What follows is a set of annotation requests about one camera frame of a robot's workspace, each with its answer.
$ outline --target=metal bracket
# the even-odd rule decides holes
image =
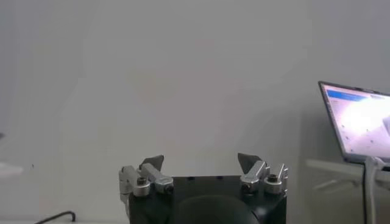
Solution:
[[[260,180],[269,173],[269,167],[264,161],[256,161],[247,174],[240,176],[241,190],[245,193],[253,193],[258,190]]]
[[[122,195],[133,193],[136,197],[149,195],[151,182],[141,177],[132,166],[124,166],[119,171],[119,190]]]
[[[269,194],[287,193],[288,168],[281,164],[277,174],[271,174],[264,179],[265,191]]]
[[[161,194],[171,194],[173,192],[173,178],[163,175],[150,163],[141,165],[141,176],[149,179]]]

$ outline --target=white wall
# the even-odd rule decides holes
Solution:
[[[339,159],[316,82],[390,91],[389,6],[2,2],[0,158],[26,172],[0,181],[0,216],[124,223],[121,166],[164,154],[168,175],[233,175],[246,152],[287,163],[289,221],[309,222],[303,162]]]

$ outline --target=laptop screen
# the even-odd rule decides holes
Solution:
[[[390,158],[390,96],[319,84],[345,159],[362,162],[366,156]]]

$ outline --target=black cable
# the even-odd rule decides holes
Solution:
[[[43,224],[43,223],[46,223],[46,222],[49,222],[51,220],[54,220],[54,219],[57,219],[61,216],[64,216],[64,215],[71,215],[72,216],[72,222],[75,222],[76,221],[76,214],[72,211],[66,211],[66,212],[61,212],[57,215],[53,215],[51,217],[48,217],[46,219],[43,219],[43,220],[40,220],[39,222],[35,223],[35,224]]]
[[[363,218],[364,218],[364,224],[367,224],[368,223],[368,220],[367,220],[367,203],[366,203],[366,199],[367,199],[367,194],[366,194],[366,178],[367,178],[367,175],[366,175],[366,165],[363,166],[363,181],[362,181],[362,189],[363,189]]]

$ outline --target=laptop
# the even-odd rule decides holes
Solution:
[[[390,162],[390,94],[322,81],[319,87],[343,158]]]

